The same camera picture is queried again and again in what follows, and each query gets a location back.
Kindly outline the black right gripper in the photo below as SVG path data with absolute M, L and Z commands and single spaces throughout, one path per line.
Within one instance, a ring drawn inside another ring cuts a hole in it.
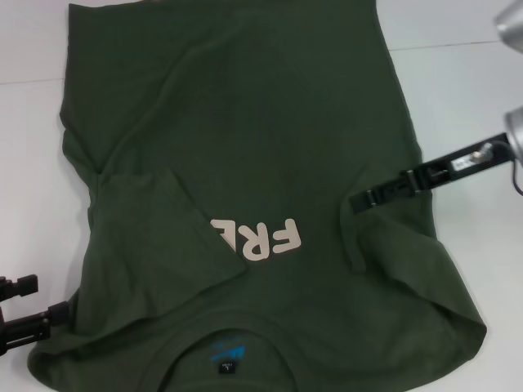
M 418 169 L 402 171 L 397 178 L 350 197 L 350 205 L 354 213 L 364 212 L 412 198 L 512 160 L 512 149 L 502 133 L 424 163 L 424 172 Z

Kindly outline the dark green FREE! t-shirt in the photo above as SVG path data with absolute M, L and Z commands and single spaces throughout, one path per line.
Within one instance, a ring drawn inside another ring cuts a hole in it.
M 57 392 L 407 392 L 487 328 L 430 194 L 376 0 L 69 6 L 63 152 L 88 187 Z

